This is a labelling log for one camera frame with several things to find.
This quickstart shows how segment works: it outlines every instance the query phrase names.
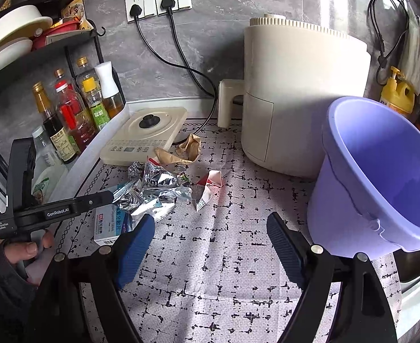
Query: bucket handle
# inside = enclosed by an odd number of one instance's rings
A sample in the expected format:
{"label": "bucket handle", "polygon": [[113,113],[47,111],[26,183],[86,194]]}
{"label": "bucket handle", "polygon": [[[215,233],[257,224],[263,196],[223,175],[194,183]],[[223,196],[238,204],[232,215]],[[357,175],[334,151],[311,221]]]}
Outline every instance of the bucket handle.
{"label": "bucket handle", "polygon": [[380,230],[380,232],[378,233],[378,235],[380,236],[381,239],[385,240],[386,242],[389,242],[390,244],[396,245],[399,248],[401,248],[403,251],[407,252],[407,253],[411,253],[411,252],[416,252],[419,251],[420,249],[415,249],[415,250],[408,250],[405,249],[402,245],[398,244],[397,242],[393,242],[390,240],[387,240],[386,238],[384,238],[382,236],[382,233],[385,232],[385,228],[382,227],[382,225],[380,224],[380,219],[377,218],[375,215],[371,214],[371,213],[367,213],[367,215],[369,215],[371,217],[371,219],[368,219],[363,213],[361,213],[358,209],[358,207],[356,206],[355,202],[353,201],[353,198],[351,197],[351,193],[348,190],[347,187],[345,187],[345,184],[337,177],[337,175],[335,174],[334,171],[334,167],[332,166],[332,161],[331,161],[331,156],[329,155],[328,151],[326,150],[326,148],[324,147],[324,142],[323,142],[323,135],[321,136],[321,143],[323,145],[323,150],[324,153],[326,153],[326,156],[328,157],[329,160],[329,165],[331,167],[331,171],[332,174],[334,175],[334,178],[340,183],[340,185],[344,188],[344,190],[347,192],[348,197],[350,198],[351,204],[353,205],[353,208],[355,209],[355,211],[358,213],[358,215],[360,217],[363,217],[365,220],[367,220],[367,222],[369,223],[369,229],[371,229],[374,232],[377,232]]}

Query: air fryer handle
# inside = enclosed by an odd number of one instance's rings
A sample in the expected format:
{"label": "air fryer handle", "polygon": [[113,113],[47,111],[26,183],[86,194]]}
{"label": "air fryer handle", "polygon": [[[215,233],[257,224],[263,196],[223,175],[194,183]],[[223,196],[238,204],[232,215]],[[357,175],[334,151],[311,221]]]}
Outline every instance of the air fryer handle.
{"label": "air fryer handle", "polygon": [[245,94],[243,80],[222,80],[218,92],[218,126],[229,127],[231,123],[232,100]]}

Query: crumpled wrapper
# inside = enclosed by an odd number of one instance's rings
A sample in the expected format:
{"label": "crumpled wrapper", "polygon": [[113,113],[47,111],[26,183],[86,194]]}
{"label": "crumpled wrapper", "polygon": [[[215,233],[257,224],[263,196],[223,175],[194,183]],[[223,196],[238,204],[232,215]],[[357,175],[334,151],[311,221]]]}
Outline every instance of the crumpled wrapper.
{"label": "crumpled wrapper", "polygon": [[201,210],[210,201],[212,195],[210,187],[221,188],[222,185],[223,181],[219,170],[210,170],[206,176],[198,181],[193,192],[193,202],[195,202],[196,211]]}
{"label": "crumpled wrapper", "polygon": [[149,158],[128,168],[129,183],[113,193],[113,203],[133,217],[134,224],[148,213],[161,220],[175,208],[175,202],[191,200],[191,184],[184,170],[167,171]]}
{"label": "crumpled wrapper", "polygon": [[190,134],[188,139],[175,149],[175,153],[178,156],[170,154],[170,152],[159,147],[154,149],[154,153],[161,165],[168,165],[169,163],[184,163],[189,165],[195,162],[200,156],[200,142],[200,137]]}

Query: patterned tablecloth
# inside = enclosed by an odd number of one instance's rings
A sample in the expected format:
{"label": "patterned tablecloth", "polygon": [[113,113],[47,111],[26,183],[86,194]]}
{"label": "patterned tablecloth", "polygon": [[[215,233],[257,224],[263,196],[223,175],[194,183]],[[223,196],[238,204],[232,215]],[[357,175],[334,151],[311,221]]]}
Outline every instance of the patterned tablecloth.
{"label": "patterned tablecloth", "polygon": [[[200,120],[187,120],[190,131]],[[289,281],[266,233],[277,211],[310,241],[307,202],[313,182],[274,173],[252,163],[241,148],[241,124],[201,133],[202,155],[189,167],[196,183],[209,169],[221,170],[223,187],[196,213],[178,203],[156,224],[156,234],[135,280],[122,291],[129,315],[145,343],[268,342],[285,329],[301,295]],[[99,161],[77,195],[126,181],[127,168]],[[64,222],[58,250],[71,258],[92,254],[94,216],[90,211]],[[401,288],[392,254],[373,261],[397,322]],[[339,284],[333,284],[316,342],[324,342],[335,312]],[[94,342],[104,342],[90,287],[83,287]]]}

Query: cream air fryer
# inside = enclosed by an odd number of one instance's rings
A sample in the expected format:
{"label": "cream air fryer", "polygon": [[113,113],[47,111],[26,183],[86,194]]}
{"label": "cream air fryer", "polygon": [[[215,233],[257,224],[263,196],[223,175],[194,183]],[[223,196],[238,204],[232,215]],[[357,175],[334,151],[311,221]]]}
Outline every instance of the cream air fryer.
{"label": "cream air fryer", "polygon": [[316,178],[324,158],[321,125],[333,100],[362,97],[367,44],[333,29],[265,14],[245,29],[245,80],[222,80],[218,126],[229,127],[243,94],[241,144],[254,163]]}

